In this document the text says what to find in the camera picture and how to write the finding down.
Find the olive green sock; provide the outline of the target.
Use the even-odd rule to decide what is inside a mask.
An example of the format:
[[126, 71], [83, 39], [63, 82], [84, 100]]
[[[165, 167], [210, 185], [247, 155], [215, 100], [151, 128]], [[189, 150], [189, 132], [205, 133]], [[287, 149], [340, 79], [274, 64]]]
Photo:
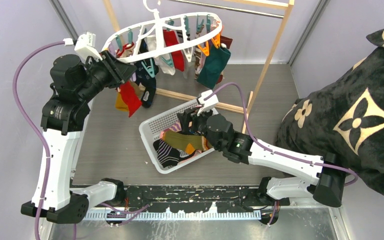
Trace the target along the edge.
[[213, 146], [201, 135], [186, 135], [172, 130], [160, 134], [160, 138], [170, 147], [192, 154], [195, 151], [205, 152]]

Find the red penguin sock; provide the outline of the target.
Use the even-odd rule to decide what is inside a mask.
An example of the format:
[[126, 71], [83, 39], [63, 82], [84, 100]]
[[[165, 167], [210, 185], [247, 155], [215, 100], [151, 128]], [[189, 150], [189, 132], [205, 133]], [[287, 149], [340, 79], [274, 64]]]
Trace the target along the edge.
[[128, 106], [128, 117], [130, 118], [142, 105], [141, 100], [137, 96], [138, 86], [135, 83], [128, 81], [122, 84], [118, 89], [123, 101]]

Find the mustard yellow brown-cuffed sock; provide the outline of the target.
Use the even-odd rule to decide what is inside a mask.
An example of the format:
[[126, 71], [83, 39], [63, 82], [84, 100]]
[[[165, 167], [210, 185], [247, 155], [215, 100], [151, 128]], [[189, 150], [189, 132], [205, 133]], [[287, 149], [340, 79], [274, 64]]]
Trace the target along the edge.
[[121, 112], [129, 112], [129, 107], [128, 105], [123, 101], [122, 96], [120, 93], [116, 94], [116, 99], [115, 99], [115, 109], [119, 110]]

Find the white oval clip hanger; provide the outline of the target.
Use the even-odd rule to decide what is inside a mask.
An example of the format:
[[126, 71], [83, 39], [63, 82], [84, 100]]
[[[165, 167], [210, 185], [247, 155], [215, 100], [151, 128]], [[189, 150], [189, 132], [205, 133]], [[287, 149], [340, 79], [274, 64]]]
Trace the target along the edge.
[[[215, 42], [219, 39], [219, 35], [221, 35], [223, 30], [223, 22], [220, 17], [212, 12], [188, 12], [182, 13], [172, 16], [160, 17], [160, 12], [157, 8], [151, 9], [148, 7], [147, 1], [144, 0], [142, 2], [143, 6], [153, 14], [153, 19], [136, 23], [130, 25], [128, 27], [122, 28], [119, 31], [112, 34], [105, 42], [102, 47], [102, 51], [108, 50], [111, 42], [119, 35], [123, 35], [127, 33], [129, 30], [139, 28], [139, 33], [137, 35], [137, 40], [134, 44], [133, 53], [128, 57], [120, 57], [117, 60], [123, 63], [134, 63], [140, 60], [154, 58], [157, 55], [164, 54], [166, 51], [164, 50], [164, 40], [163, 40], [163, 29], [169, 28], [174, 31], [182, 31], [183, 42], [178, 45], [167, 48], [168, 51], [170, 49], [173, 50], [185, 50], [189, 48], [193, 48], [202, 43], [206, 43], [208, 41]], [[207, 34], [202, 35], [198, 38], [188, 40], [186, 30], [186, 17], [204, 17], [204, 18], [213, 18], [216, 23], [216, 28], [211, 29]], [[155, 49], [149, 50], [145, 53], [139, 53], [139, 47], [141, 45], [141, 41], [145, 40], [149, 35], [155, 35]]]

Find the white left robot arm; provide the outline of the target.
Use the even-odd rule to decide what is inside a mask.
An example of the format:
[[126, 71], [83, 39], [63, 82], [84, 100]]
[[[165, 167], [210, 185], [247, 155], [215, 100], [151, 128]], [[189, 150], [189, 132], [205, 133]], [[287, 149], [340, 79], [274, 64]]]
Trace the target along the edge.
[[39, 181], [32, 199], [21, 205], [21, 214], [41, 217], [56, 224], [77, 224], [89, 209], [109, 202], [121, 206], [127, 197], [120, 180], [103, 178], [98, 183], [71, 189], [76, 166], [75, 152], [86, 118], [89, 102], [105, 88], [126, 83], [136, 67], [116, 60], [108, 51], [101, 59], [67, 54], [54, 60], [50, 69], [53, 92], [42, 108], [39, 134], [43, 148]]

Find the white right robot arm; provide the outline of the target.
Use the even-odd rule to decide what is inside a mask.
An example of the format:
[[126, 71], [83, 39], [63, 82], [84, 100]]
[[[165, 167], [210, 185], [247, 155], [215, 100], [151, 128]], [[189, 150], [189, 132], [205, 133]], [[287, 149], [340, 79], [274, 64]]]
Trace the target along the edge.
[[272, 168], [290, 176], [264, 177], [257, 198], [271, 205], [287, 198], [312, 198], [320, 204], [342, 205], [346, 173], [332, 153], [308, 155], [254, 141], [250, 135], [234, 130], [233, 124], [212, 110], [198, 113], [193, 107], [177, 113], [185, 133], [199, 133], [212, 148], [233, 163]]

